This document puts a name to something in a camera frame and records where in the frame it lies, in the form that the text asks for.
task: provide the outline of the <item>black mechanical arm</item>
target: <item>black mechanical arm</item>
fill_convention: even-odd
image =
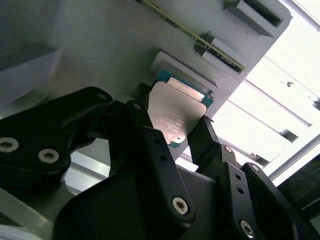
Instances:
[[[55,191],[70,154],[101,138],[110,176],[64,206],[53,239],[320,239],[258,166],[237,167],[208,117],[187,137],[197,172],[176,166],[142,87],[127,104],[88,87],[0,120],[0,187]]]

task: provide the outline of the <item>metal plate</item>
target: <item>metal plate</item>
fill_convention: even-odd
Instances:
[[[181,144],[206,110],[202,103],[165,82],[157,82],[150,93],[148,112],[153,127],[162,131],[168,144]]]

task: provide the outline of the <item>screw hole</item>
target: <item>screw hole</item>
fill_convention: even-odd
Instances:
[[[185,205],[184,205],[182,202],[180,202],[180,201],[178,201],[178,202],[176,203],[176,205],[177,205],[178,208],[180,208],[180,209],[184,209],[184,207],[185,207]]]
[[[241,177],[238,174],[235,174],[235,177],[239,180],[241,180]]]
[[[245,192],[242,190],[242,188],[240,188],[240,187],[237,187],[236,189],[237,189],[238,192],[241,193],[241,194],[244,194],[244,193],[245,193]]]
[[[51,152],[46,152],[43,156],[44,156],[46,159],[50,159],[50,160],[55,157]]]
[[[4,149],[9,149],[12,147],[12,142],[10,141],[3,141],[0,143],[0,147],[4,148]]]
[[[167,160],[167,157],[166,157],[165,155],[160,155],[160,159],[161,159],[162,161],[166,161],[166,160]]]
[[[159,144],[160,143],[160,140],[156,137],[153,138],[153,141],[156,143],[156,144]]]
[[[248,227],[248,226],[244,226],[244,229],[245,229],[249,234],[251,234],[251,233],[252,233],[252,232],[251,232],[250,227]]]

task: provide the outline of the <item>black bracket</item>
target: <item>black bracket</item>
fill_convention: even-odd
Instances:
[[[232,149],[219,143],[207,116],[200,119],[187,139],[193,162],[199,166],[197,172],[216,180],[220,187],[220,203],[225,208],[220,209],[222,221],[217,227],[229,227],[232,231],[224,231],[218,237],[254,239],[257,224],[247,179],[237,168]]]

